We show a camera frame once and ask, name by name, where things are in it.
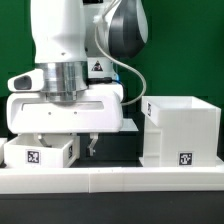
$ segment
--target white box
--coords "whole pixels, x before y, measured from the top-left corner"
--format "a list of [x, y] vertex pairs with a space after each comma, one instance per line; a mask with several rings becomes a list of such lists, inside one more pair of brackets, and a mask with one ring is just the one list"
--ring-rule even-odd
[[213, 167], [221, 109], [195, 97], [142, 98], [146, 167]]
[[4, 144], [7, 142], [7, 138], [0, 138], [0, 165], [4, 160]]
[[31, 134], [22, 134], [4, 146], [7, 168], [65, 168], [79, 158], [80, 137], [46, 135], [51, 148], [43, 147]]

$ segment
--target open white box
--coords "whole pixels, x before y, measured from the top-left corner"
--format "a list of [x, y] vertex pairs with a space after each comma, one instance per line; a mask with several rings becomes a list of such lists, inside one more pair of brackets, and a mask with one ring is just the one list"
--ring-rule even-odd
[[46, 135], [43, 147], [32, 134], [22, 134], [4, 145], [6, 168], [68, 168], [79, 158], [80, 137]]
[[145, 167], [214, 167], [221, 109], [195, 97], [142, 98]]

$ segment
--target black surface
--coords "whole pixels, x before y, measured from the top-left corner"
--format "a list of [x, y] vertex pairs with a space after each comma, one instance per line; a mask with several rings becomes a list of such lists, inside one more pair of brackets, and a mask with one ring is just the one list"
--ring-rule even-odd
[[143, 153], [144, 120], [140, 102], [123, 107], [124, 118], [133, 119], [138, 132], [100, 133], [94, 147], [94, 157], [86, 156], [86, 148], [90, 144], [89, 134], [79, 134], [81, 161], [133, 161], [134, 163]]
[[130, 161], [109, 161], [109, 160], [96, 160], [96, 161], [83, 161], [83, 160], [76, 160], [71, 168], [92, 168], [92, 167], [142, 167], [139, 160], [130, 160]]
[[0, 196], [2, 224], [223, 224], [224, 192]]
[[103, 0], [83, 0], [84, 4], [96, 4], [96, 3], [103, 3]]
[[6, 118], [6, 103], [7, 97], [0, 97], [0, 136], [1, 138], [8, 137], [7, 118]]

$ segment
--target white cable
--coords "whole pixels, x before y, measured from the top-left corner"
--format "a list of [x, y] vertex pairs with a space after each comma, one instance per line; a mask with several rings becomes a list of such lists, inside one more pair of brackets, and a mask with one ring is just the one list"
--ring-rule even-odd
[[137, 102], [138, 100], [140, 100], [140, 99], [142, 98], [142, 96], [145, 94], [146, 89], [147, 89], [147, 84], [146, 84], [146, 80], [145, 80], [144, 76], [143, 76], [139, 71], [137, 71], [136, 69], [132, 68], [131, 66], [126, 65], [126, 64], [124, 64], [124, 63], [122, 63], [122, 62], [120, 62], [120, 61], [117, 61], [116, 59], [114, 59], [113, 57], [111, 57], [110, 55], [108, 55], [108, 54], [101, 48], [101, 46], [100, 46], [100, 44], [99, 44], [99, 42], [98, 42], [98, 39], [97, 39], [97, 30], [98, 30], [98, 24], [96, 25], [96, 28], [95, 28], [95, 42], [96, 42], [96, 46], [97, 46], [98, 49], [101, 51], [101, 53], [102, 53], [105, 57], [107, 57], [109, 60], [111, 60], [112, 62], [114, 62], [115, 64], [120, 65], [121, 67], [126, 68], [126, 69], [132, 71], [133, 73], [135, 73], [135, 74], [141, 79], [141, 81], [142, 81], [143, 89], [142, 89], [141, 94], [140, 94], [138, 97], [136, 97], [134, 100], [131, 100], [131, 101], [127, 102], [127, 103], [122, 103], [121, 105], [122, 105], [122, 106], [128, 106], [128, 105], [131, 105], [131, 104]]
[[[103, 13], [102, 15], [102, 19], [104, 19], [104, 17], [110, 12], [110, 10], [116, 5], [116, 1], [117, 0], [113, 0], [112, 3], [108, 6], [108, 8], [105, 10], [105, 12]], [[107, 57], [109, 60], [111, 60], [112, 62], [114, 62], [115, 64], [123, 67], [123, 68], [126, 68], [128, 69], [129, 71], [132, 71], [133, 73], [135, 73], [142, 81], [142, 85], [143, 85], [143, 89], [142, 89], [142, 92], [141, 94], [136, 97], [134, 100], [131, 100], [129, 102], [126, 102], [126, 103], [122, 103], [121, 105], [122, 106], [128, 106], [128, 105], [131, 105], [133, 103], [136, 103], [138, 100], [140, 100], [142, 98], [142, 96], [145, 94], [146, 92], [146, 89], [147, 89], [147, 84], [146, 84], [146, 80], [144, 78], [144, 76], [139, 72], [137, 71], [136, 69], [132, 68], [131, 66], [129, 65], [126, 65], [118, 60], [116, 60], [115, 58], [111, 57], [109, 54], [107, 54], [103, 49], [102, 47], [100, 46], [99, 44], [99, 41], [98, 41], [98, 38], [97, 38], [97, 31], [98, 31], [98, 24], [99, 24], [99, 21], [96, 23], [96, 27], [95, 27], [95, 42], [96, 42], [96, 46], [98, 47], [98, 49], [100, 50], [100, 52], [105, 56]]]

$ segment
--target small white container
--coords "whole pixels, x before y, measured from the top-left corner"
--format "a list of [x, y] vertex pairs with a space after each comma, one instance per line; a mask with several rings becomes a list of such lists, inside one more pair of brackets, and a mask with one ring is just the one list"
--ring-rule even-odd
[[4, 144], [7, 142], [7, 138], [0, 138], [0, 165], [4, 160]]
[[51, 148], [43, 147], [31, 134], [22, 134], [6, 143], [7, 168], [64, 168], [79, 158], [80, 139], [70, 135], [45, 135]]

